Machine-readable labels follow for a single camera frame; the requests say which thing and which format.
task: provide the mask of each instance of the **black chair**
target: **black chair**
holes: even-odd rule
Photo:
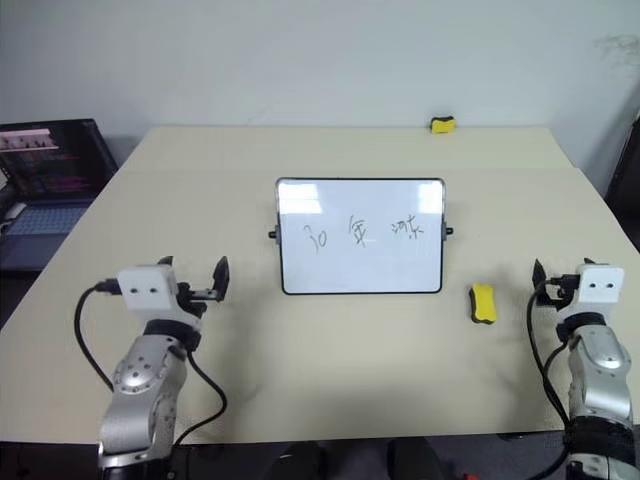
[[[640,252],[640,119],[633,124],[605,200]]]

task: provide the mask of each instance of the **small whiteboard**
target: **small whiteboard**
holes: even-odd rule
[[[444,198],[435,178],[279,179],[283,291],[438,292]]]

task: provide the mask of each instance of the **beige table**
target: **beige table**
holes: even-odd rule
[[[444,178],[447,221],[456,232],[445,247],[442,292],[285,296],[278,250],[267,238],[275,222],[274,182],[315,174]],[[194,287],[209,284],[221,255],[231,265],[227,300],[205,314],[196,352],[231,407],[192,442],[558,428],[524,327],[536,257],[550,273],[573,271],[583,256],[623,266],[626,285],[614,327],[640,359],[634,294],[640,256],[546,130],[433,137],[403,129],[159,128],[2,330],[0,439],[97,439],[110,394],[73,340],[77,298],[121,268],[171,254],[179,280]],[[495,325],[470,321],[471,282],[495,286]],[[83,322],[106,370],[139,333],[119,297],[92,296]],[[553,327],[551,317],[540,316],[543,353],[556,342]],[[561,357],[554,372],[562,397],[564,365]],[[640,398],[640,368],[633,368],[629,385]],[[217,406],[215,394],[191,372],[178,432]]]

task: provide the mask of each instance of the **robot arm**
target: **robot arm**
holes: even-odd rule
[[[103,478],[166,477],[178,394],[187,375],[185,359],[198,347],[206,310],[199,300],[224,299],[226,257],[216,266],[214,280],[212,289],[192,291],[177,283],[170,260],[118,275],[125,303],[144,331],[113,375],[113,399],[100,428]]]
[[[558,310],[556,332],[570,351],[569,480],[640,480],[626,383],[631,359],[610,327],[623,279],[620,268],[587,263],[575,275],[550,279],[559,300],[538,298]]]

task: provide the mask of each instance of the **yellow sponge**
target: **yellow sponge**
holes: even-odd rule
[[[433,117],[431,119],[431,133],[450,133],[456,128],[453,117]]]
[[[474,283],[469,290],[469,297],[471,297],[471,319],[474,322],[491,325],[498,319],[491,285]]]

